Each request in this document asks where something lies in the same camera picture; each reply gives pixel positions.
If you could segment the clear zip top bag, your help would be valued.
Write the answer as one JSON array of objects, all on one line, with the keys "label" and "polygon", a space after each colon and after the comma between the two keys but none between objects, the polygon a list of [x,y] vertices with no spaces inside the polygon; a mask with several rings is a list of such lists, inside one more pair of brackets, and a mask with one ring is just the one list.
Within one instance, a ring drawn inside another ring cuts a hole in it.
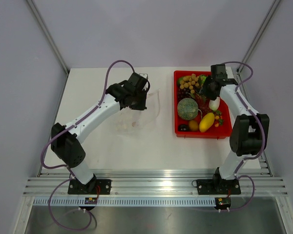
[{"label": "clear zip top bag", "polygon": [[125,108],[115,114],[113,119],[114,129],[118,133],[131,133],[144,128],[147,124],[156,120],[160,114],[160,89],[147,94],[146,110],[137,111]]}]

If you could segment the pink red grape bunch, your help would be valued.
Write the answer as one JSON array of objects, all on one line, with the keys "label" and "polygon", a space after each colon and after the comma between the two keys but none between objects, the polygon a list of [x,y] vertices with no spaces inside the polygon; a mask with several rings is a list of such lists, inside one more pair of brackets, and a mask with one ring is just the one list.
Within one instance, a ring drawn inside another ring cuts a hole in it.
[{"label": "pink red grape bunch", "polygon": [[204,95],[196,94],[195,100],[198,104],[199,109],[202,111],[204,115],[212,112],[212,110],[209,108],[209,99],[206,98]]}]

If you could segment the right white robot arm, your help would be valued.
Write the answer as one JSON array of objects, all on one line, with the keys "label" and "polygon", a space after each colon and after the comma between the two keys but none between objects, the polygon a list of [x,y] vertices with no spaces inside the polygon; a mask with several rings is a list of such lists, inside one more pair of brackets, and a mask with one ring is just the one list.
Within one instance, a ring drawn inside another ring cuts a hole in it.
[{"label": "right white robot arm", "polygon": [[200,93],[210,100],[221,98],[235,118],[229,138],[230,152],[211,179],[197,180],[199,195],[239,195],[239,171],[249,160],[259,158],[267,146],[270,118],[255,110],[241,93],[240,86],[228,78],[225,63],[212,65]]}]

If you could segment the yellow mango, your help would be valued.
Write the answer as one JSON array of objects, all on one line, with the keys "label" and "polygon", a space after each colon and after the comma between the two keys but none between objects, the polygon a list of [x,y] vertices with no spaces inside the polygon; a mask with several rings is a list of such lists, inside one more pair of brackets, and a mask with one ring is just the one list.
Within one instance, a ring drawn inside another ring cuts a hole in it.
[{"label": "yellow mango", "polygon": [[201,133],[206,132],[213,124],[215,121],[215,115],[214,113],[208,113],[206,114],[200,121],[199,123],[199,131]]}]

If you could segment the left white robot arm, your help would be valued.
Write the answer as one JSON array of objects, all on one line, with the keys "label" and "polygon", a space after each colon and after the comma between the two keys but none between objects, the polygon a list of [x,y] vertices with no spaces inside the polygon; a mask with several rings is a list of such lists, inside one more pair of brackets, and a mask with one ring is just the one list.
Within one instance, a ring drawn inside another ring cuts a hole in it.
[{"label": "left white robot arm", "polygon": [[97,179],[89,169],[82,143],[101,123],[122,109],[146,110],[149,89],[148,75],[134,72],[129,79],[107,87],[102,98],[74,121],[52,127],[50,148],[70,171],[69,194],[94,195],[111,185],[110,180]]}]

